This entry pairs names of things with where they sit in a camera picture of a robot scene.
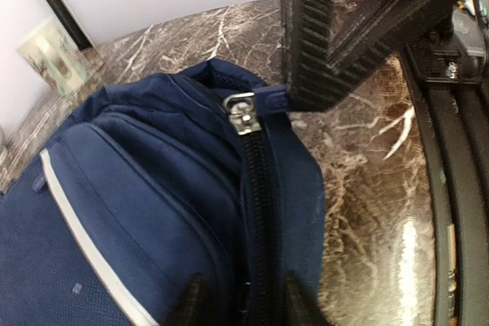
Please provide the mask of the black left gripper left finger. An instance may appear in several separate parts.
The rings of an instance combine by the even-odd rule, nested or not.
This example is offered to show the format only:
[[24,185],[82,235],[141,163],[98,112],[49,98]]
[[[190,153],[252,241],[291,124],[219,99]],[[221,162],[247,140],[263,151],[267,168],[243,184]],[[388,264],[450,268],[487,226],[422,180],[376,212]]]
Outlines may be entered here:
[[209,323],[209,287],[203,274],[193,274],[165,319],[165,326],[199,326]]

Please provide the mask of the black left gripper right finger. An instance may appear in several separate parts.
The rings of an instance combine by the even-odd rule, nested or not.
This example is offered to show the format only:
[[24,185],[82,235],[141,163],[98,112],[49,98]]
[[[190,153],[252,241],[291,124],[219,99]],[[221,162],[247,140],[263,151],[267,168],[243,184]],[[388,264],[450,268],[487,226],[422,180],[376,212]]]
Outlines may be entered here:
[[292,271],[285,277],[284,324],[293,326],[330,326],[313,295]]

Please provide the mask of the navy blue student backpack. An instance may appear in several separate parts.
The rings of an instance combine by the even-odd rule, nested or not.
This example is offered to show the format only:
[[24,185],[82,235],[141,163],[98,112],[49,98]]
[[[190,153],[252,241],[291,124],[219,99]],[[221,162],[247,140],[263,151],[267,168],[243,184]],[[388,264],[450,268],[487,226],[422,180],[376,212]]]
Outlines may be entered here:
[[317,301],[325,193],[287,89],[210,60],[105,86],[1,196],[3,325],[164,325],[193,274],[207,325]]

